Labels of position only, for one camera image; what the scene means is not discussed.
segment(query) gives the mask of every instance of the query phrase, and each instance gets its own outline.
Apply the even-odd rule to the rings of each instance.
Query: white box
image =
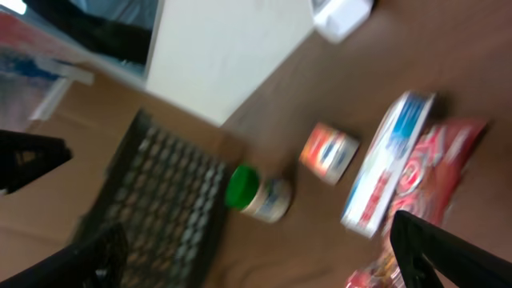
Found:
[[[346,201],[347,228],[368,238],[378,230],[433,100],[406,92],[388,109]]]
[[[369,16],[372,0],[311,0],[317,31],[333,43],[341,42]]]

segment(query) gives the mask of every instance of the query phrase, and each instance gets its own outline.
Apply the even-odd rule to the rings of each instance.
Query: small tin can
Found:
[[[290,202],[291,185],[286,180],[261,180],[258,172],[248,166],[236,169],[226,192],[228,206],[268,223],[281,219]]]
[[[319,123],[301,152],[300,162],[323,181],[335,185],[358,147],[359,142],[351,136]]]

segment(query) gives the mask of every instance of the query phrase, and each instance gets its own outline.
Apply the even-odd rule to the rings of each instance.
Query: food packaging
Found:
[[[359,147],[351,136],[325,124],[317,124],[301,152],[300,162],[323,181],[334,185]]]
[[[388,109],[346,201],[345,227],[368,238],[377,231],[433,100],[405,92]]]
[[[258,220],[274,223],[288,211],[291,194],[287,180],[261,178],[256,169],[240,165],[226,189],[226,204]]]
[[[471,147],[485,124],[481,120],[451,119],[426,130],[407,160],[396,187],[382,231],[380,258],[352,274],[346,287],[405,287],[390,244],[394,214],[405,210],[440,225]]]

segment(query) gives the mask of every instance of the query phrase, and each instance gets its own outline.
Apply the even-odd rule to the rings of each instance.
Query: cardboard box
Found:
[[[105,170],[140,108],[207,153],[236,162],[243,144],[219,128],[100,74],[93,86],[75,83],[52,117],[28,132],[66,140],[74,157],[0,198],[0,281],[52,255],[73,236],[94,203]]]

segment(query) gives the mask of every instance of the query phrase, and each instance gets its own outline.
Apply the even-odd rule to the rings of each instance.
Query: red plastic bag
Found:
[[[394,213],[406,210],[439,226],[474,140],[485,125],[479,120],[451,119],[425,130],[395,189],[382,232],[381,257],[365,270],[354,272],[346,288],[405,287],[390,244]]]

